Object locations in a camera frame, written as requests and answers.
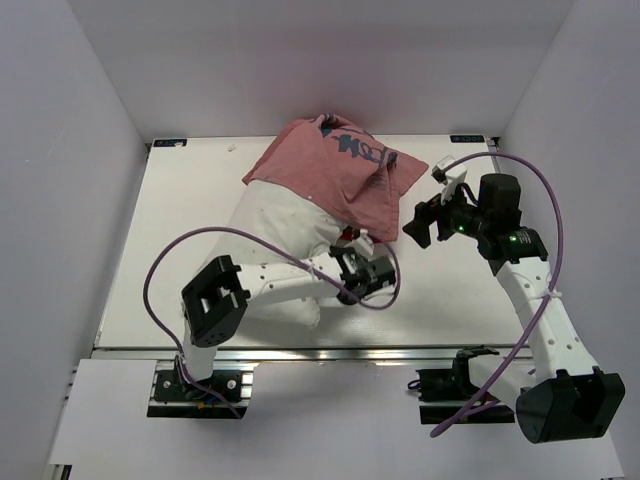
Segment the red patterned pillowcase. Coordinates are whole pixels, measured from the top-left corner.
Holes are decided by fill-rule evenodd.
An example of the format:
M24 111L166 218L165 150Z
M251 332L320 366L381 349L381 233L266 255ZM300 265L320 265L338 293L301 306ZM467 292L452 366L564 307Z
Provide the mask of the red patterned pillowcase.
M399 236L400 199L428 164L334 114L281 130L243 178L283 186L379 241Z

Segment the white pillow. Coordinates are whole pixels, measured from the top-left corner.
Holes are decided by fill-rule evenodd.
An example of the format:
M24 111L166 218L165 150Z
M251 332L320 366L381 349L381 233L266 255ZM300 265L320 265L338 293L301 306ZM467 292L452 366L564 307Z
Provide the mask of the white pillow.
M265 181L246 186L228 226L252 234L298 259L315 257L335 245L346 224L309 198ZM236 264L282 263L265 247L235 234L223 233L205 263L229 255Z

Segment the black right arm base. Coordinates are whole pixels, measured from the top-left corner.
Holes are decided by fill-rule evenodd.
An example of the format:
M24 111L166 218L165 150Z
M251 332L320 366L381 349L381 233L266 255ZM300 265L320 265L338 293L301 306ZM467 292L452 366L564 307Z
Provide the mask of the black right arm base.
M452 381L448 369L421 369L416 371L416 375L407 383L407 390L418 400L422 425L440 424L471 398ZM498 425L514 422L514 414L508 407L496 405L467 415L458 424Z

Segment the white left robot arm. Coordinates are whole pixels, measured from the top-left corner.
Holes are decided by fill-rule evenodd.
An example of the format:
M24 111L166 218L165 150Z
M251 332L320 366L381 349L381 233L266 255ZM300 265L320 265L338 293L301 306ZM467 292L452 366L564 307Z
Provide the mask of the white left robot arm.
M301 299L361 304L380 290L398 286L395 259L368 259L353 248L333 247L287 263L236 264L228 255L217 257L182 290L184 368L177 387L191 399L209 392L218 346L235 335L246 315Z

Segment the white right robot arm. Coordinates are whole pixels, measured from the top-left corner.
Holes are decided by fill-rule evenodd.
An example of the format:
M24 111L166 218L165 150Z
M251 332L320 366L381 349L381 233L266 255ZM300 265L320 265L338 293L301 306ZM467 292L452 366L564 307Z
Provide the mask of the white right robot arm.
M466 400L473 408L497 400L533 444L604 436L624 398L624 383L600 368L551 286L546 247L535 230L520 223L518 180L485 174L473 196L463 174L435 177L443 191L416 206L404 232L421 247L430 245L432 225L441 241L455 234L476 241L523 327L534 370L504 366L492 347L466 347L447 374L421 377L422 400Z

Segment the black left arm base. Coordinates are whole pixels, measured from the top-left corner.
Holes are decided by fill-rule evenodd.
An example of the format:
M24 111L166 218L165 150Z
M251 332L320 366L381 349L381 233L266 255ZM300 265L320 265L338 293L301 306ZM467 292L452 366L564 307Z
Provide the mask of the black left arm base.
M203 384L226 399L232 411L219 398L188 384L174 362L158 362L152 377L147 407L148 418L240 420L251 398L253 369L248 365L216 368Z

